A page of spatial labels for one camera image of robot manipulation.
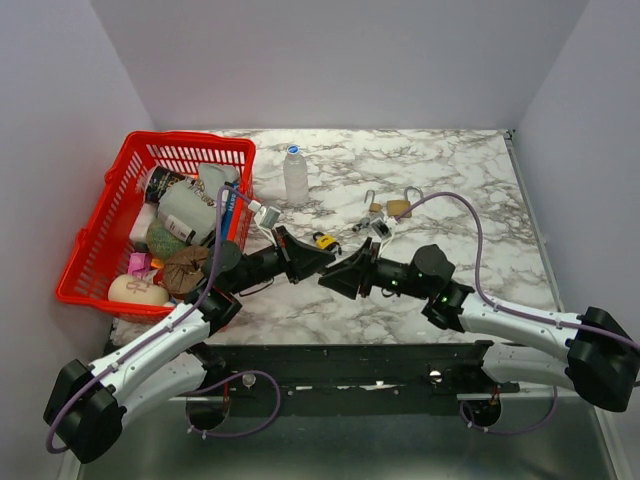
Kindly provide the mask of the small brass padlock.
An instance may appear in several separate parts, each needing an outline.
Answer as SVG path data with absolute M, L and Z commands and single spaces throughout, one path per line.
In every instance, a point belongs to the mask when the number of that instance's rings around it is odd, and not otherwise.
M 374 215 L 382 212 L 382 205 L 376 201 L 376 192 L 369 189 L 365 193 L 364 203 L 367 206 L 367 212 L 369 215 Z

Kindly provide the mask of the large brass padlock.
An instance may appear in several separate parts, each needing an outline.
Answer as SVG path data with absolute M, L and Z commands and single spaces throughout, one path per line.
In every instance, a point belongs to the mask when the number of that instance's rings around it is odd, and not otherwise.
M 399 198 L 394 198 L 386 202 L 386 213 L 389 217 L 399 217 L 403 212 L 408 210 L 411 203 L 411 193 L 417 195 L 420 199 L 424 197 L 423 191 L 419 187 L 408 186 L 403 190 L 403 194 Z

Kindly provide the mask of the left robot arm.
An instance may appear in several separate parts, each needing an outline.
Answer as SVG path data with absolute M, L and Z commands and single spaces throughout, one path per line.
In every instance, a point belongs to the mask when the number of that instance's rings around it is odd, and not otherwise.
M 141 413 L 182 392 L 214 393 L 220 368 L 190 349 L 239 312 L 236 293 L 278 275 L 297 284 L 335 259 L 283 226 L 271 231 L 267 247 L 250 255 L 232 241 L 216 241 L 202 266 L 204 280 L 164 319 L 105 357 L 89 364 L 73 360 L 60 370 L 43 414 L 47 451 L 70 450 L 90 463 Z

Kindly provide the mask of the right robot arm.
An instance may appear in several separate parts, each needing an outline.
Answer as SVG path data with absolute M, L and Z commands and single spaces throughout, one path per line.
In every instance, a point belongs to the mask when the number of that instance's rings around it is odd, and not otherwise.
M 347 298 L 374 287 L 425 301 L 423 315 L 442 330 L 499 337 L 558 361 L 566 387 L 611 412 L 627 409 L 639 373 L 639 346 L 604 309 L 582 314 L 544 311 L 491 299 L 454 281 L 454 265 L 435 244 L 420 247 L 408 263 L 385 259 L 366 240 L 323 273 L 321 286 Z

